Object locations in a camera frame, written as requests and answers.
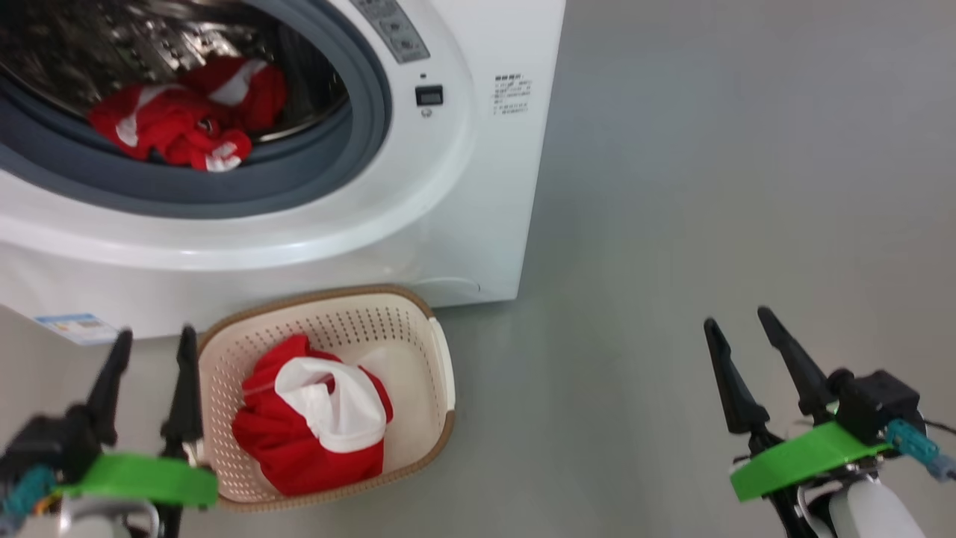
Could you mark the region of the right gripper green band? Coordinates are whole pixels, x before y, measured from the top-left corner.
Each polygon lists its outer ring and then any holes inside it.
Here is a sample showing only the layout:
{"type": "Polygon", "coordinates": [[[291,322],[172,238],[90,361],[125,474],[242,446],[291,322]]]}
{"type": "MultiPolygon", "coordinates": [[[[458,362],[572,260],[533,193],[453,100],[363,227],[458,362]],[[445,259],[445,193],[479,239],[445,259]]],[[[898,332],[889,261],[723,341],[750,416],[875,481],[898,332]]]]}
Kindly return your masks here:
{"type": "MultiPolygon", "coordinates": [[[[837,398],[827,387],[827,376],[774,311],[759,306],[757,316],[769,344],[779,352],[791,375],[801,414],[806,418],[831,419],[829,406],[837,398]]],[[[755,401],[745,385],[731,359],[730,344],[713,318],[704,321],[704,337],[727,431],[731,435],[750,435],[750,453],[730,473],[737,500],[768,501],[786,538],[830,538],[826,525],[815,523],[810,517],[806,489],[835,481],[844,474],[860,473],[864,463],[880,459],[890,446],[865,444],[836,422],[813,427],[791,439],[774,435],[766,428],[767,409],[755,401]]]]}

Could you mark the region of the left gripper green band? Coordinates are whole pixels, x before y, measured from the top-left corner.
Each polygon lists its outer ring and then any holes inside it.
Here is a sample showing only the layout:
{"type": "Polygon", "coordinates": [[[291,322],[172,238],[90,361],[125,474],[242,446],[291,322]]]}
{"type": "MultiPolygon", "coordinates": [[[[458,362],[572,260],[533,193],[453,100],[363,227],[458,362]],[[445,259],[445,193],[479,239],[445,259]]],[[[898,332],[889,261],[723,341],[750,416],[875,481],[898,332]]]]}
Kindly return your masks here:
{"type": "MultiPolygon", "coordinates": [[[[120,383],[128,368],[133,331],[123,328],[93,383],[85,408],[100,444],[117,443],[120,383]]],[[[191,466],[204,439],[195,328],[182,327],[179,367],[170,414],[161,426],[163,457],[106,453],[61,494],[58,538],[179,538],[184,510],[208,510],[218,500],[211,471],[191,466]]]]}

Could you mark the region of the red garment with white panel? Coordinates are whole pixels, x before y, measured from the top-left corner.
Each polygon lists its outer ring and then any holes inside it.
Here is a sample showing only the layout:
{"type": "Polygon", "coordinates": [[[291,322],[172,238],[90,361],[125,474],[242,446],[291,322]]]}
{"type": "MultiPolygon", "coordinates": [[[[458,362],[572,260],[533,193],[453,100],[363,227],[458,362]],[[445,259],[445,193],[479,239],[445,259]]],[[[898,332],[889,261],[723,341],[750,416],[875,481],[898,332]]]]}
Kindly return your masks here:
{"type": "Polygon", "coordinates": [[[385,384],[294,334],[270,348],[242,384],[236,443],[284,496],[352,486],[385,469],[394,408],[385,384]]]}

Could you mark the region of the red garment with white stripes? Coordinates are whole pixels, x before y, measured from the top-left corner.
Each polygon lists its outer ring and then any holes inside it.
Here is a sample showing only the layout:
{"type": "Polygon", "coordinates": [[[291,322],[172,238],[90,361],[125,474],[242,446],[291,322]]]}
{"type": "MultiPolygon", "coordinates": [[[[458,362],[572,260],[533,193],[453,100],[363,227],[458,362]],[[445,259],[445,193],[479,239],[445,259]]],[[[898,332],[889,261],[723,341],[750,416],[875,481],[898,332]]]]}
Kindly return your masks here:
{"type": "Polygon", "coordinates": [[[286,105],[283,71],[263,59],[221,57],[170,83],[134,83],[92,107],[87,119],[127,156],[227,173],[252,153],[252,136],[276,126],[286,105]]]}

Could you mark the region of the grey rubber door gasket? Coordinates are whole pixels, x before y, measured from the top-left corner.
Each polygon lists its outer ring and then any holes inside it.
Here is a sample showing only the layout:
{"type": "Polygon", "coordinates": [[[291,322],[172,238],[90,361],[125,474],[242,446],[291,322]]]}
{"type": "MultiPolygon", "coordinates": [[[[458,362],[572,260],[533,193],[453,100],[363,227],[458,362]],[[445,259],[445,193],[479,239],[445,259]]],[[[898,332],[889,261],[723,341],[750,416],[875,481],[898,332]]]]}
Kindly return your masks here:
{"type": "Polygon", "coordinates": [[[110,210],[184,219],[252,217],[288,210],[345,186],[385,142],[391,92],[378,55],[330,0],[244,0],[306,38],[334,65],[349,101],[330,120],[276,142],[254,143],[227,173],[137,161],[0,72],[0,171],[110,210]]]}

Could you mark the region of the cream perforated laundry basket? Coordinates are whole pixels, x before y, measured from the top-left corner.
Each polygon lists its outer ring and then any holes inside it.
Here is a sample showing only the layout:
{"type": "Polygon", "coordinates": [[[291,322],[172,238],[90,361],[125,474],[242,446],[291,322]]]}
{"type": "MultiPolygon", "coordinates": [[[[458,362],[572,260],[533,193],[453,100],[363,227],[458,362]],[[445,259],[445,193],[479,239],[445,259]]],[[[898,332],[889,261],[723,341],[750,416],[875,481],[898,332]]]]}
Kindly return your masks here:
{"type": "Polygon", "coordinates": [[[233,512],[293,510],[358,496],[420,472],[441,453],[455,422],[456,388],[443,327],[416,293],[372,285],[285,297],[212,324],[198,345],[205,460],[219,505],[233,512]],[[378,477],[326,492],[283,496],[232,435],[241,382],[273,345],[303,334],[318,350],[363,364],[385,384],[396,418],[378,477]]]}

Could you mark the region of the white front-load washing machine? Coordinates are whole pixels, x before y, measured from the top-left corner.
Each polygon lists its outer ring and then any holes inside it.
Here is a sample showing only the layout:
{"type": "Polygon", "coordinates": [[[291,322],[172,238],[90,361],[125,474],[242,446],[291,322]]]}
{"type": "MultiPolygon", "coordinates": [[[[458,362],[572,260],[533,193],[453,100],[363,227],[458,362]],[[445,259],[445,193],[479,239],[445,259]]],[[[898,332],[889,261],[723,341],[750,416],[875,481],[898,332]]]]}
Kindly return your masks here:
{"type": "Polygon", "coordinates": [[[0,307],[91,313],[140,338],[198,330],[308,291],[410,285],[431,306],[515,299],[567,0],[397,0],[430,59],[398,64],[350,0],[391,92],[385,142],[345,186],[252,217],[148,217],[0,171],[0,307]],[[527,112],[491,113],[496,75],[529,76],[527,112]],[[415,88],[444,86],[418,107],[415,88]]]}

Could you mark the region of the blue energy label sticker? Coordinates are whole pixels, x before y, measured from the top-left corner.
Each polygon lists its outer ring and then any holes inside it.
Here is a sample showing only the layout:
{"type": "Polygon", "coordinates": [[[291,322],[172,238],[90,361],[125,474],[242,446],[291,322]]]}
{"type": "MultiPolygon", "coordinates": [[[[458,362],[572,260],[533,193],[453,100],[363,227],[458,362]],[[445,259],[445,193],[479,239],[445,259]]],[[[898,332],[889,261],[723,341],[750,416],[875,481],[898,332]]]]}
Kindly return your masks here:
{"type": "Polygon", "coordinates": [[[119,334],[116,327],[91,313],[38,316],[34,321],[78,345],[112,343],[119,334]]]}

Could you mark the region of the steel washer drum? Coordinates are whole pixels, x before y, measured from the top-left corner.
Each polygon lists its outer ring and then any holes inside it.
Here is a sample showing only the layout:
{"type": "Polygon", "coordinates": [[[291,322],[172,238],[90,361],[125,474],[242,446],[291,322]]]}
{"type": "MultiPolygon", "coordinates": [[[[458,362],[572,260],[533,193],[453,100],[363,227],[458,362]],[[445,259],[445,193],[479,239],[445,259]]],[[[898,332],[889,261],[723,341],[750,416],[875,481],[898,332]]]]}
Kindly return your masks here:
{"type": "Polygon", "coordinates": [[[0,0],[0,72],[81,118],[133,83],[168,83],[218,58],[280,68],[287,98],[269,143],[330,120],[349,101],[307,39],[244,0],[0,0]]]}

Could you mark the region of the printed text label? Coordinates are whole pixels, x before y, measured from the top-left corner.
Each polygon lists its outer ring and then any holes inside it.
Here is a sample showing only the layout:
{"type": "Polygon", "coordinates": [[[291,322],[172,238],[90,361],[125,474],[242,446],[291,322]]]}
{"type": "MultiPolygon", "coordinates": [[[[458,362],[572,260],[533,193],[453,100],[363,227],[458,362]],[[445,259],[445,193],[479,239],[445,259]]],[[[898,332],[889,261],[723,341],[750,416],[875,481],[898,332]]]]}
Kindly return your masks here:
{"type": "Polygon", "coordinates": [[[491,92],[491,113],[495,116],[511,116],[528,111],[533,94],[533,83],[529,76],[513,72],[508,75],[496,75],[491,92]]]}

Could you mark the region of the grey warning label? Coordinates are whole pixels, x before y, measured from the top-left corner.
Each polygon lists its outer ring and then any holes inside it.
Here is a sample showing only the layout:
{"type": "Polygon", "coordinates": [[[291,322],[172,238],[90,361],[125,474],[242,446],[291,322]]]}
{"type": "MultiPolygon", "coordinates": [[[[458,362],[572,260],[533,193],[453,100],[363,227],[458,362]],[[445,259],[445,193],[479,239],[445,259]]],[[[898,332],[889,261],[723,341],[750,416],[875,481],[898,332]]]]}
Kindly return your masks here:
{"type": "Polygon", "coordinates": [[[350,2],[375,28],[398,64],[413,64],[430,59],[427,45],[397,0],[350,2]]]}

